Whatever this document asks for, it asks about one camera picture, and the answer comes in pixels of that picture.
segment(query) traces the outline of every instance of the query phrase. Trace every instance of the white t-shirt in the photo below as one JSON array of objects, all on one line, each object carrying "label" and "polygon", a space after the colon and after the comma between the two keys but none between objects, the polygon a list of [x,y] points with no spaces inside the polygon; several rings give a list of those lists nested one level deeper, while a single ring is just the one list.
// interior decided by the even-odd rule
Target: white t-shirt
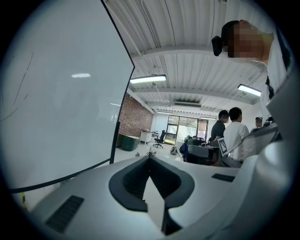
[{"label": "white t-shirt", "polygon": [[[269,60],[268,60],[268,77],[270,81],[270,86],[274,89],[274,93],[281,87],[282,83],[285,81],[286,78],[286,69],[285,64],[282,59],[282,53],[279,45],[279,41],[277,38],[276,31],[273,32],[274,40],[272,42],[271,48],[270,48],[270,54],[269,54]],[[284,40],[283,35],[281,34],[281,37],[283,39],[283,42],[286,46],[286,48],[289,49],[288,44]],[[290,55],[291,55],[291,64],[292,65],[292,51],[289,49]],[[270,113],[266,107],[267,103],[269,102],[269,89],[267,85],[264,85],[262,94],[261,94],[261,107],[262,107],[262,123],[264,123],[268,117],[270,116]]]},{"label": "white t-shirt", "polygon": [[[224,131],[224,141],[226,147],[229,151],[234,149],[244,138],[249,134],[249,130],[246,125],[240,122],[232,122]],[[232,156],[235,159],[239,159],[239,153],[234,152],[235,156]]]}]

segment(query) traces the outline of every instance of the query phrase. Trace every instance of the man in black shirt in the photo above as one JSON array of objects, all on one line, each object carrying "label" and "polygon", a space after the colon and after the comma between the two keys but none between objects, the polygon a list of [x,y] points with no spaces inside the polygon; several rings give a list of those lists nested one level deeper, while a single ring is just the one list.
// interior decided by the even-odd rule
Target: man in black shirt
[{"label": "man in black shirt", "polygon": [[224,137],[225,125],[224,123],[228,122],[229,114],[228,111],[222,110],[219,113],[219,120],[211,129],[211,139],[212,141]]}]

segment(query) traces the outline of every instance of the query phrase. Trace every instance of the black t-shirt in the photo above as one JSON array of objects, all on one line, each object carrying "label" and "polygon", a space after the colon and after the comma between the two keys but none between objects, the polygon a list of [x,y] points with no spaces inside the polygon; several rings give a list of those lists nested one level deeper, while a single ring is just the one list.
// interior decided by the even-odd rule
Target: black t-shirt
[{"label": "black t-shirt", "polygon": [[216,136],[224,137],[225,124],[218,120],[211,129],[211,138],[215,140]]}]

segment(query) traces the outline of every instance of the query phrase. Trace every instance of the whiteboard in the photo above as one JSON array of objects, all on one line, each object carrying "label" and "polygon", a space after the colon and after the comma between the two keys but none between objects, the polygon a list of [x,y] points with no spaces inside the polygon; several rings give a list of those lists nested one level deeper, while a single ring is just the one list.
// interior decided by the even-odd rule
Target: whiteboard
[{"label": "whiteboard", "polygon": [[99,0],[44,2],[0,68],[1,168],[10,189],[110,158],[129,54]]}]

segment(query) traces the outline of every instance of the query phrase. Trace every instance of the white corrugated ceiling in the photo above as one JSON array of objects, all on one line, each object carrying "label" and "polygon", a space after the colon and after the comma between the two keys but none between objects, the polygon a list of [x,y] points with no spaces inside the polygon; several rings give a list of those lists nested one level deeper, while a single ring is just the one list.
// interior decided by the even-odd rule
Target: white corrugated ceiling
[{"label": "white corrugated ceiling", "polygon": [[[147,108],[167,112],[218,115],[241,109],[259,97],[241,92],[242,83],[261,90],[266,67],[213,55],[211,39],[231,20],[244,19],[272,32],[272,22],[259,9],[240,0],[107,0],[106,5],[135,64],[133,78],[165,74],[167,81],[130,84],[130,93]],[[175,101],[201,104],[186,111]]]}]

